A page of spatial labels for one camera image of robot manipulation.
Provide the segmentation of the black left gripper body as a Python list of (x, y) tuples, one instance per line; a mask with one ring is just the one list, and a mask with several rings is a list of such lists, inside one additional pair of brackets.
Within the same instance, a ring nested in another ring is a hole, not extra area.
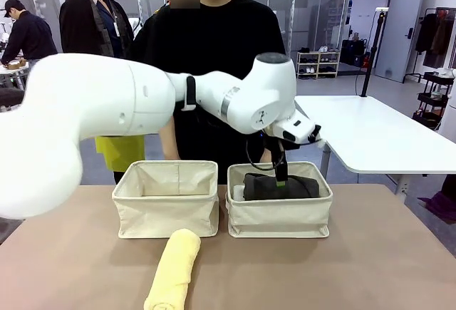
[(263, 135), (264, 147), (267, 150), (295, 150), (296, 144), (277, 137)]

